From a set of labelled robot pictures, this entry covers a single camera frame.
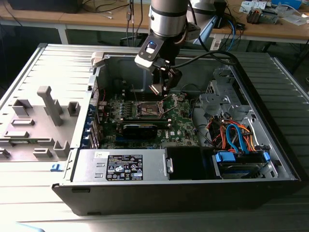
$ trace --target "green circuit board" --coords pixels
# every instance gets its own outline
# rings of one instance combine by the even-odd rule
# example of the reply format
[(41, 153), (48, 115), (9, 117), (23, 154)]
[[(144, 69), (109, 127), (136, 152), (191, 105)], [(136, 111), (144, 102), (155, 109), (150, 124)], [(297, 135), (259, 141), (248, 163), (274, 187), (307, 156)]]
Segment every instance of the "green circuit board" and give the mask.
[[(121, 120), (121, 106), (126, 103), (125, 100), (114, 97), (108, 101), (110, 106), (109, 115), (112, 116), (108, 120), (103, 120), (103, 140), (101, 141), (102, 149), (123, 149), (123, 148), (148, 148), (161, 149), (166, 146), (198, 146), (198, 139), (194, 131), (194, 125), (190, 118), (189, 100), (179, 101), (177, 107), (168, 111), (164, 117), (170, 119), (171, 127), (167, 130), (158, 130), (155, 139), (147, 141), (130, 141), (128, 143), (118, 143), (117, 137), (122, 135), (119, 133), (119, 121)], [(171, 109), (175, 106), (175, 101), (170, 98), (163, 103), (164, 110)], [(136, 106), (132, 105), (132, 116), (136, 117)]]

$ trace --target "motherboard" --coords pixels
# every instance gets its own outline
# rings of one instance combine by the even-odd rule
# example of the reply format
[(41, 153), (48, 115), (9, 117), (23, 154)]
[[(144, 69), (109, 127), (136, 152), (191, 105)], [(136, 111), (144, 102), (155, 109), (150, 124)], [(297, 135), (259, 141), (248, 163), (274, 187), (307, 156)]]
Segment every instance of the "motherboard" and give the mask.
[(102, 149), (198, 146), (190, 101), (181, 94), (159, 101), (115, 95), (105, 103), (101, 126)]

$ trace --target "wooden table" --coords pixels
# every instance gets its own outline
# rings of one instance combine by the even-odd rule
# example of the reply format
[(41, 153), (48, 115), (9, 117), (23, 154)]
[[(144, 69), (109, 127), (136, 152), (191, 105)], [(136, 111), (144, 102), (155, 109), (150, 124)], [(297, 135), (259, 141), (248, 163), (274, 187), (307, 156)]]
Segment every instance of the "wooden table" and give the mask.
[[(269, 41), (304, 44), (309, 39), (309, 24), (301, 26), (289, 23), (279, 18), (276, 24), (250, 24), (247, 23), (247, 14), (239, 12), (242, 0), (228, 0), (229, 9), (237, 22), (245, 24), (242, 40)], [(309, 7), (302, 5), (300, 11), (308, 11)], [(231, 29), (225, 26), (221, 29), (213, 29), (214, 41), (221, 40), (231, 33)]]
[[(113, 2), (112, 0), (96, 0), (96, 6)], [(270, 42), (283, 42), (283, 43), (301, 43), (304, 44), (309, 38), (309, 24), (296, 26), (283, 19), (279, 19), (278, 23), (272, 24), (248, 24), (246, 21), (246, 14), (239, 13), (241, 0), (228, 0), (229, 8), (232, 15), (238, 22), (246, 25), (242, 40), (256, 40), (256, 41), (270, 41)], [(61, 42), (68, 44), (66, 35), (67, 29), (82, 29), (82, 30), (99, 30), (99, 31), (126, 31), (126, 10), (127, 7), (122, 7), (112, 11), (113, 19), (108, 19), (98, 13), (91, 13), (85, 10), (80, 10), (78, 14), (66, 14), (59, 12), (38, 12), (38, 11), (16, 11), (4, 1), (0, 2), (0, 22), (5, 25), (19, 26), (14, 18), (4, 8), (6, 5), (8, 11), (21, 23), (23, 26), (28, 27), (45, 27), (58, 29)], [(103, 6), (100, 10), (108, 10), (116, 6), (125, 5), (126, 0), (119, 0), (113, 5)], [(140, 5), (134, 4), (135, 9), (135, 27), (140, 21)], [(87, 9), (93, 10), (93, 3), (87, 4)], [(309, 7), (302, 7), (300, 9), (308, 10)], [(143, 4), (143, 23), (139, 32), (148, 33), (149, 26), (149, 5)], [(214, 38), (213, 43), (226, 38), (231, 33), (231, 29), (225, 26), (221, 29), (213, 29), (211, 37)]]

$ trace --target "floor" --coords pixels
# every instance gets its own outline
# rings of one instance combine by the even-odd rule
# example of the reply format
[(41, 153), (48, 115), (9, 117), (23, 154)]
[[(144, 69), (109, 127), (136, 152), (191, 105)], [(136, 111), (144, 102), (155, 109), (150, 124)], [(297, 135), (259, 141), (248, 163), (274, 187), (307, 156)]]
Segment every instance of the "floor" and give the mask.
[[(4, 94), (5, 89), (18, 75), (39, 43), (60, 43), (58, 32), (55, 29), (1, 26), (1, 33), (4, 37), (4, 43), (0, 44), (0, 96)], [(125, 38), (126, 34), (123, 32), (69, 30), (68, 36), (71, 44), (119, 46), (120, 39)], [(211, 38), (208, 39), (207, 47), (210, 47), (211, 41)], [(264, 42), (240, 41), (232, 47), (231, 51), (260, 52), (264, 45)], [(4, 59), (3, 48), (5, 48), (6, 59)], [(268, 53), (277, 57), (290, 70), (301, 49), (304, 49), (304, 46), (300, 47), (299, 44), (276, 43), (270, 46)], [(306, 83), (306, 78), (309, 77), (308, 66), (309, 58), (302, 63), (294, 74), (294, 77), (306, 91), (309, 90), (309, 85)]]

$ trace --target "warning label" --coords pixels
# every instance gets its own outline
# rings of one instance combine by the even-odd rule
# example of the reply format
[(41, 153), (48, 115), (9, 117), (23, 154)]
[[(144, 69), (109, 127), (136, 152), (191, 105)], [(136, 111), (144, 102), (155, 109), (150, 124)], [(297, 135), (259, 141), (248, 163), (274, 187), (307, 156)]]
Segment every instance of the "warning label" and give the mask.
[(106, 179), (114, 180), (143, 180), (142, 155), (108, 156)]

